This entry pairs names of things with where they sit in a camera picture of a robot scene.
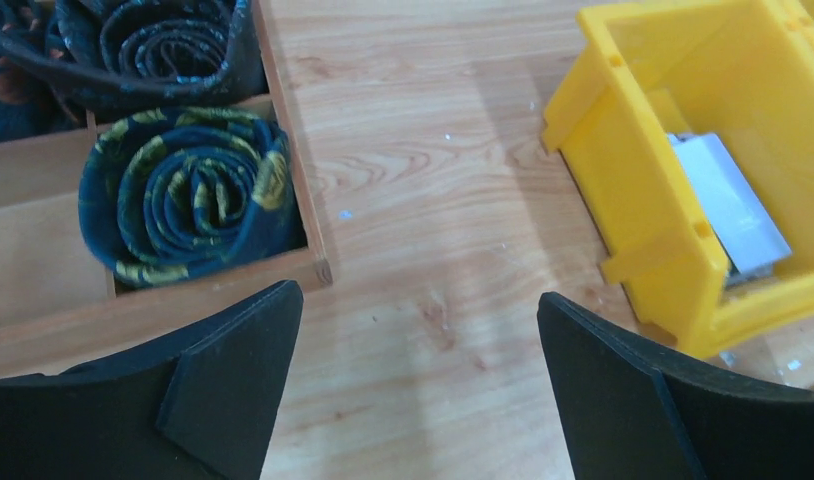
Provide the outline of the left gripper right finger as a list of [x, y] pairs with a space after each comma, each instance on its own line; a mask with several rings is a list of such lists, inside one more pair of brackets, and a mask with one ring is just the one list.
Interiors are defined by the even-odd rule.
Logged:
[[537, 312], [578, 479], [814, 479], [814, 391], [738, 374], [557, 292]]

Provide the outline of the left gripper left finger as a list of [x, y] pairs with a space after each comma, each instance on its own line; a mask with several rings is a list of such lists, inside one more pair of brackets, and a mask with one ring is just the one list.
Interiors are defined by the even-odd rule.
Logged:
[[0, 479], [256, 479], [304, 298], [284, 280], [56, 375], [0, 378]]

